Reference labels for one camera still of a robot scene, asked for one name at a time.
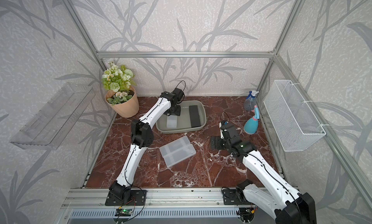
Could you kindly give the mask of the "translucent white pencil case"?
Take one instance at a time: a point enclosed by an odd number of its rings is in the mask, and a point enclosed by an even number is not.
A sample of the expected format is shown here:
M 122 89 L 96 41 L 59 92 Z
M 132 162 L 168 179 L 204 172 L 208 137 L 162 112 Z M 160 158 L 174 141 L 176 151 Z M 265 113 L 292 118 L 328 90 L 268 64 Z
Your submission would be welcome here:
M 192 144 L 185 145 L 172 153 L 168 153 L 165 155 L 164 161 L 168 168 L 194 156 L 196 154 L 196 150 Z
M 183 136 L 173 142 L 170 142 L 162 147 L 160 147 L 160 152 L 162 155 L 168 155 L 171 154 L 172 152 L 181 149 L 183 146 L 189 145 L 190 140 L 188 139 L 187 136 Z
M 169 115 L 167 117 L 166 127 L 169 129 L 176 129 L 177 128 L 177 117 L 176 115 Z

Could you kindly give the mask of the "black pencil case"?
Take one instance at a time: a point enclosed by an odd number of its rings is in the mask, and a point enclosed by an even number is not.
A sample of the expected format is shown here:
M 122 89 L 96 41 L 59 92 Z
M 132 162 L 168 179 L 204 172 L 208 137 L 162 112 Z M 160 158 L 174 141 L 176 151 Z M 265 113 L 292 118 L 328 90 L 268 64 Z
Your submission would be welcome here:
M 189 116 L 190 116 L 190 124 L 192 128 L 201 126 L 199 109 L 197 105 L 189 106 Z

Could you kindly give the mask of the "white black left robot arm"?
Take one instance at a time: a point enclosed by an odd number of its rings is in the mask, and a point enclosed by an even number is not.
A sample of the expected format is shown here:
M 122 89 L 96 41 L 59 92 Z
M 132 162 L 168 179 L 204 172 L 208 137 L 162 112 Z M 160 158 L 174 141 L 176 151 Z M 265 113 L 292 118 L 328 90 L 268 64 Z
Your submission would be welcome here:
M 162 115 L 180 115 L 179 104 L 184 96 L 184 91 L 180 88 L 175 88 L 172 92 L 164 91 L 147 113 L 132 121 L 130 151 L 119 176 L 109 187 L 107 199 L 113 198 L 117 204 L 131 201 L 131 189 L 139 162 L 154 141 L 152 128 Z

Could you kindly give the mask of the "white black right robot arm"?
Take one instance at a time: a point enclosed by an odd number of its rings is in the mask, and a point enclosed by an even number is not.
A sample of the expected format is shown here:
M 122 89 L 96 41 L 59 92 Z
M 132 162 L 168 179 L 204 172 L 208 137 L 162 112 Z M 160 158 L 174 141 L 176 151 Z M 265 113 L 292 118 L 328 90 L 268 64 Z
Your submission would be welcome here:
M 234 124 L 220 122 L 220 135 L 211 137 L 213 150 L 227 152 L 241 161 L 265 186 L 263 192 L 252 181 L 236 186 L 237 198 L 251 202 L 270 215 L 277 224 L 315 224 L 315 200 L 308 193 L 300 193 L 285 181 L 263 158 L 257 147 L 243 141 Z

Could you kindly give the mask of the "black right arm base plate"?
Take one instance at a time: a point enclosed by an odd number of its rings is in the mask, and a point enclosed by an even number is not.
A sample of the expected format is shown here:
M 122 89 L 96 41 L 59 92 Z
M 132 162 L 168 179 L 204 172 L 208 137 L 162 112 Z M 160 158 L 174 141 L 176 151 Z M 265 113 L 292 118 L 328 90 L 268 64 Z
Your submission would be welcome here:
M 221 188 L 223 203 L 225 205 L 246 205 L 248 201 L 245 199 L 243 191 L 240 189 Z

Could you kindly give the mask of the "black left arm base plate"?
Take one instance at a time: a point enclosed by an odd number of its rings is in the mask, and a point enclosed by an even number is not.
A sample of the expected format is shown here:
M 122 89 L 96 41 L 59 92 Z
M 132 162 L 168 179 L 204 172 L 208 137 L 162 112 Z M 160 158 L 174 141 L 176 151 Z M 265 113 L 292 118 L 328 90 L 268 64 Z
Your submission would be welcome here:
M 105 206 L 143 206 L 146 193 L 146 190 L 126 190 L 122 195 L 115 195 L 109 191 Z

